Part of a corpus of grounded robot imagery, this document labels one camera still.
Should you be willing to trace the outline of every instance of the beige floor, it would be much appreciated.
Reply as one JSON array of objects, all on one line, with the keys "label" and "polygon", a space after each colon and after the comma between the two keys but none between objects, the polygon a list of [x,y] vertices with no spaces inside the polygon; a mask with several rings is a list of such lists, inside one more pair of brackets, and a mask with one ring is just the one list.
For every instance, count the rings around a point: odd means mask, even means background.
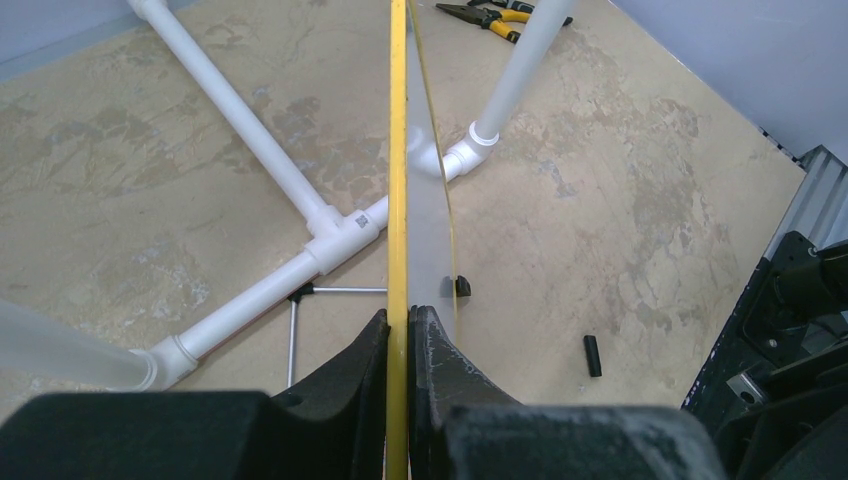
[{"label": "beige floor", "polygon": [[[385,193],[385,2],[201,0],[180,18],[342,212]],[[422,3],[443,141],[512,46]],[[451,186],[461,348],[526,402],[678,405],[802,178],[624,14],[583,0],[495,154]],[[292,206],[149,28],[0,85],[0,296],[126,347],[292,257]],[[324,284],[385,283],[385,241]],[[303,376],[380,298],[312,298]],[[178,388],[281,390],[288,306]],[[586,373],[597,335],[604,376]],[[3,371],[0,418],[68,383]]]}]

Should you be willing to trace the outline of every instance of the yellow rod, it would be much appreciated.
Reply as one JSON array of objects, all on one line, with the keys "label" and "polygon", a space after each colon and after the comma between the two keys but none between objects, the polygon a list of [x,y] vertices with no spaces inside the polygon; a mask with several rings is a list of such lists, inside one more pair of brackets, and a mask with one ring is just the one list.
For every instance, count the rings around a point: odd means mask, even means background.
[{"label": "yellow rod", "polygon": [[386,479],[408,475],[406,412],[406,0],[391,0],[389,21],[389,278],[386,375]]}]

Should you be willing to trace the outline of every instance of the translucent plastic sheet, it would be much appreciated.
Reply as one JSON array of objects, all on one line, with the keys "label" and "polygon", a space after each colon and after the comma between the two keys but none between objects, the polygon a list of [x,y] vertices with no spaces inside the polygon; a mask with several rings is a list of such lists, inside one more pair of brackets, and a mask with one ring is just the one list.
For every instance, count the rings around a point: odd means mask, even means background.
[{"label": "translucent plastic sheet", "polygon": [[456,341],[451,214],[413,22],[407,23],[409,305],[431,305]]},{"label": "translucent plastic sheet", "polygon": [[111,388],[147,377],[142,357],[0,300],[0,368]]}]

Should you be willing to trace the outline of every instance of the white pvc pipe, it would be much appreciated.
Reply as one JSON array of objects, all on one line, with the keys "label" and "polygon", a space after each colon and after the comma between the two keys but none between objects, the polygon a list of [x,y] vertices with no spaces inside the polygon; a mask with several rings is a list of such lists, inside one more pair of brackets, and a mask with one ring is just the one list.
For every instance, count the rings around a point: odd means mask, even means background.
[{"label": "white pvc pipe", "polygon": [[318,273],[315,258],[309,253],[300,253],[179,335],[182,349],[200,360]]},{"label": "white pvc pipe", "polygon": [[476,122],[475,133],[480,138],[497,139],[573,6],[574,0],[541,0],[533,10],[489,103]]},{"label": "white pvc pipe", "polygon": [[0,367],[121,390],[147,388],[155,372],[135,354],[0,300]]},{"label": "white pvc pipe", "polygon": [[162,0],[129,0],[129,3],[162,37],[307,222],[324,215],[327,204],[168,10],[167,4]]}]

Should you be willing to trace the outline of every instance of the pvc elbow fitting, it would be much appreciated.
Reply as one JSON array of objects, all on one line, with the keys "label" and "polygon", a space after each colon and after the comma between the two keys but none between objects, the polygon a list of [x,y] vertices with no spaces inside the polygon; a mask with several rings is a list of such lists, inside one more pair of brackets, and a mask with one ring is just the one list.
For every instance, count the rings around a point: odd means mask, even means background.
[{"label": "pvc elbow fitting", "polygon": [[450,147],[445,155],[445,174],[448,180],[459,175],[467,175],[471,170],[483,163],[489,157],[495,144],[500,139],[500,134],[495,138],[485,139],[477,135],[475,126],[477,122],[468,126],[465,137]]},{"label": "pvc elbow fitting", "polygon": [[167,337],[147,353],[154,361],[154,378],[142,390],[167,390],[197,369],[197,359],[176,336]]},{"label": "pvc elbow fitting", "polygon": [[140,384],[135,387],[129,389],[110,389],[115,392],[143,392],[156,382],[156,376],[159,374],[159,365],[156,362],[156,357],[154,357],[150,352],[146,350],[130,350],[132,353],[138,355],[143,358],[147,362],[147,376],[144,378]]}]

